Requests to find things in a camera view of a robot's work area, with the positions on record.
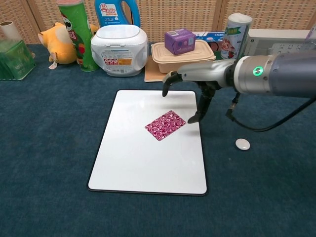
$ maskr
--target stuffed animal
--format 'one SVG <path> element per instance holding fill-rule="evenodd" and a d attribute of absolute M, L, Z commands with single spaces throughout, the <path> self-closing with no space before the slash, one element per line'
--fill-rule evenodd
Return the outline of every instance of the stuffed animal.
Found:
<path fill-rule="evenodd" d="M 90 28 L 95 35 L 98 27 L 90 24 Z M 53 63 L 49 66 L 50 69 L 55 69 L 57 63 L 69 64 L 76 61 L 76 50 L 64 24 L 57 22 L 54 27 L 40 32 L 38 37 L 50 54 L 49 61 Z"/>

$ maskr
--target green indicator light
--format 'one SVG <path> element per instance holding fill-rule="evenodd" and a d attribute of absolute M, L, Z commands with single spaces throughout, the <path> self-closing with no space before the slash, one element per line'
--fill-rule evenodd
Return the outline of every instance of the green indicator light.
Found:
<path fill-rule="evenodd" d="M 263 73 L 263 68 L 260 66 L 255 67 L 252 72 L 254 76 L 258 77 Z"/>

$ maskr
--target blue detergent bottle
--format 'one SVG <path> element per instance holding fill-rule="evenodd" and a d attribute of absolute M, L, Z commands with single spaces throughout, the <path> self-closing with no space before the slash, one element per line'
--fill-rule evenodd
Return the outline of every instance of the blue detergent bottle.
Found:
<path fill-rule="evenodd" d="M 136 0 L 124 0 L 130 7 L 134 25 L 140 27 L 140 15 Z M 94 7 L 100 27 L 115 24 L 131 24 L 122 8 L 123 0 L 95 0 Z"/>

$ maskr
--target small purple cardboard box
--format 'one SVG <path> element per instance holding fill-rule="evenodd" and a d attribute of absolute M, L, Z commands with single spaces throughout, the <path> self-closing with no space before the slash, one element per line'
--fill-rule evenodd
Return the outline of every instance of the small purple cardboard box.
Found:
<path fill-rule="evenodd" d="M 195 34 L 187 29 L 164 33 L 164 46 L 174 55 L 193 51 L 195 44 Z"/>

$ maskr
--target green tissue box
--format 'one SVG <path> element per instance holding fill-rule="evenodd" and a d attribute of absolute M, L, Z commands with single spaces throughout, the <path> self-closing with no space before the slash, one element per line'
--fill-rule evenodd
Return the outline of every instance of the green tissue box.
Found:
<path fill-rule="evenodd" d="M 35 67 L 24 42 L 0 40 L 0 80 L 22 80 Z"/>

